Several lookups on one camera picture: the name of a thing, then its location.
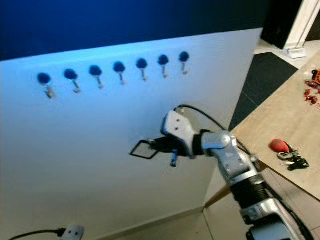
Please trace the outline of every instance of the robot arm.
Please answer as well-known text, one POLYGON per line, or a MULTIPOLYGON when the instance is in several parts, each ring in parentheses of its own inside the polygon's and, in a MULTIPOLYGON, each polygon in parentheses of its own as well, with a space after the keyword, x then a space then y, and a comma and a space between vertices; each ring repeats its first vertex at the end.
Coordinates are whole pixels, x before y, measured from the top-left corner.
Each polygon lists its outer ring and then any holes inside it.
POLYGON ((172 153, 172 167, 176 167, 177 156, 194 159, 206 155, 217 159, 222 176, 241 207, 243 220, 247 225, 254 225, 247 233, 247 239, 302 239, 288 211, 268 192, 267 184, 257 170, 257 157, 238 150, 237 139, 232 133, 202 130, 196 134, 190 121, 175 111, 167 114, 161 132, 168 137, 169 144, 166 145, 166 139, 162 137, 149 142, 150 147, 172 153))

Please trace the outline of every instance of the floor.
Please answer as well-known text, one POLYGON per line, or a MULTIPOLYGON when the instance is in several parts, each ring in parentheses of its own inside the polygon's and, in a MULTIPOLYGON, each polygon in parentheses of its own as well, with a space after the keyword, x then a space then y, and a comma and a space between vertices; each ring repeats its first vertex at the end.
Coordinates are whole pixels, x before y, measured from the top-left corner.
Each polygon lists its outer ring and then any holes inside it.
MULTIPOLYGON (((272 52, 296 68, 301 68, 320 50, 320 40, 306 42, 306 58, 291 59, 280 49, 260 40, 254 53, 272 52)), ((208 200, 223 185, 224 180, 216 169, 208 188, 208 200)), ((292 206, 296 214, 306 223, 316 240, 320 240, 320 202, 316 201, 275 172, 263 172, 266 181, 292 206)), ((244 224, 239 206, 229 195, 203 213, 197 213, 175 221, 167 222, 144 231, 127 235, 118 240, 245 240, 248 226, 244 224)))

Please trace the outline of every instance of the red keychain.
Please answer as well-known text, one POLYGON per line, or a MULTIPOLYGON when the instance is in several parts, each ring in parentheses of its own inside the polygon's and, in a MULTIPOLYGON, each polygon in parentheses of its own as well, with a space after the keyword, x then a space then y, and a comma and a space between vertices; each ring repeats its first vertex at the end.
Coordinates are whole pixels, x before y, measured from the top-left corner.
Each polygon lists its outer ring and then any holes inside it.
POLYGON ((285 141, 282 141, 280 139, 273 139, 272 142, 270 143, 270 148, 277 152, 277 153, 289 153, 290 152, 290 148, 288 146, 288 144, 286 144, 285 141))

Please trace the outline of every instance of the blue knob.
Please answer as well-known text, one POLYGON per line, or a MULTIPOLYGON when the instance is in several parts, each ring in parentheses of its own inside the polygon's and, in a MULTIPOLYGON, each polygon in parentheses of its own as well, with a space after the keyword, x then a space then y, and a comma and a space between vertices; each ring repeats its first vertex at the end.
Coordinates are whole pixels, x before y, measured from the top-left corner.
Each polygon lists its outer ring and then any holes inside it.
POLYGON ((181 62, 185 63, 186 61, 189 60, 189 58, 190 58, 189 53, 187 53, 186 51, 184 51, 184 52, 182 52, 182 53, 180 54, 180 58, 179 58, 179 59, 180 59, 181 62))
POLYGON ((43 72, 38 74, 38 82, 41 85, 47 85, 48 83, 50 83, 50 81, 51 81, 51 77, 48 74, 43 72))
POLYGON ((117 61, 114 65, 113 65, 113 70, 117 73, 123 73, 125 70, 126 70, 126 67, 125 65, 120 62, 120 61, 117 61))
POLYGON ((75 70, 73 69, 66 69, 64 71, 65 78, 69 80, 76 80, 78 78, 78 75, 76 74, 75 70))
POLYGON ((100 67, 99 66, 97 66, 97 65, 92 65, 91 67, 90 67, 90 74, 91 75, 93 75, 93 76, 101 76, 101 74, 102 74, 102 70, 100 69, 100 67))
POLYGON ((162 66, 166 65, 167 63, 169 63, 169 58, 166 55, 161 55, 159 57, 158 63, 162 66))
POLYGON ((136 66, 137 66, 138 69, 145 69, 148 66, 148 63, 144 58, 140 58, 136 62, 136 66))

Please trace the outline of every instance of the wooden table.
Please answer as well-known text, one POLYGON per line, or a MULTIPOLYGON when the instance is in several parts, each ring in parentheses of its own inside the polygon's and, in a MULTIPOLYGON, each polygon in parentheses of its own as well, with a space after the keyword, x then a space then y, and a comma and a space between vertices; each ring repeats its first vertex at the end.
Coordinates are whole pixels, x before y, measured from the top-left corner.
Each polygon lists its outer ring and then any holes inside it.
MULTIPOLYGON (((263 104, 241 122, 232 133, 252 153, 261 157, 263 168, 270 168, 320 202, 320 104, 305 101, 304 80, 310 80, 313 69, 320 68, 320 51, 263 104), (310 167, 287 170, 280 165, 277 154, 269 148, 273 139, 291 144, 304 157, 310 167)), ((320 94, 316 95, 320 103, 320 94)), ((208 208, 230 192, 227 185, 206 204, 208 208)))

